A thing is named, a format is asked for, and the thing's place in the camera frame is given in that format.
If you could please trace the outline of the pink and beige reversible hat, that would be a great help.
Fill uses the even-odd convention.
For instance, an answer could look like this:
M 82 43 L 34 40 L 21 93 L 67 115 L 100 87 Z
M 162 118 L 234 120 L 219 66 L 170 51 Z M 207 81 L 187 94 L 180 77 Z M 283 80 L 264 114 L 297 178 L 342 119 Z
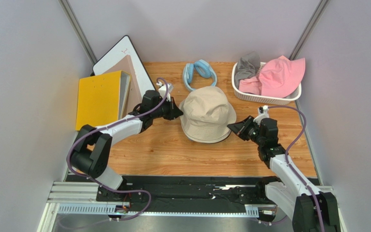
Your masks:
M 179 104 L 185 136 L 194 142 L 203 143 L 220 138 L 228 132 L 228 124 L 235 123 L 237 114 L 225 93 L 218 87 L 202 87 L 189 93 Z

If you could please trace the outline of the pink bucket hat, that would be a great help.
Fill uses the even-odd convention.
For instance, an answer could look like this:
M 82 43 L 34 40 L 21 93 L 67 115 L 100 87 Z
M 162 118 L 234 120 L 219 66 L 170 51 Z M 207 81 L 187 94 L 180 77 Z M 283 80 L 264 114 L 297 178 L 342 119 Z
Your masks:
M 306 59 L 289 60 L 280 56 L 267 62 L 257 75 L 261 95 L 285 98 L 301 84 L 306 70 Z

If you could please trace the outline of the black bucket hat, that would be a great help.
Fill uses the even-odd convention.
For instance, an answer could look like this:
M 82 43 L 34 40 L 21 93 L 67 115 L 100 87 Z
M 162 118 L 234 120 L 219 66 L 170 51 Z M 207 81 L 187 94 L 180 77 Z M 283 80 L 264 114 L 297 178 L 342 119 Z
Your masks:
M 230 136 L 230 134 L 231 134 L 231 132 L 228 132 L 225 135 L 221 136 L 220 138 L 208 140 L 208 141 L 206 141 L 204 143 L 205 144 L 216 144 L 216 143 L 220 143 L 220 142 L 226 140 Z

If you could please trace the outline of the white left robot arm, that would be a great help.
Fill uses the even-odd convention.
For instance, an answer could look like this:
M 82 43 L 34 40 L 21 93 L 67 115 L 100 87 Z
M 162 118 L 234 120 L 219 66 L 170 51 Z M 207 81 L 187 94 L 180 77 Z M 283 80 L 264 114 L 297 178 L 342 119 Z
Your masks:
M 154 119 L 175 120 L 182 115 L 173 97 L 148 90 L 142 102 L 124 118 L 99 127 L 82 126 L 67 155 L 68 167 L 101 186 L 119 190 L 124 179 L 108 166 L 111 147 L 144 132 L 152 126 Z

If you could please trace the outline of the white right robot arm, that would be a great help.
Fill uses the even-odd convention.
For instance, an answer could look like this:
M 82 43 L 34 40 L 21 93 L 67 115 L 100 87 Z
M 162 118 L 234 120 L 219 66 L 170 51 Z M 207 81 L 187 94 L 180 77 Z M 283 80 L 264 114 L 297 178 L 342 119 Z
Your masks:
M 295 232 L 341 231 L 337 199 L 311 183 L 279 143 L 277 121 L 249 116 L 227 126 L 244 141 L 254 142 L 260 159 L 275 176 L 258 183 L 258 197 L 274 202 L 290 218 Z

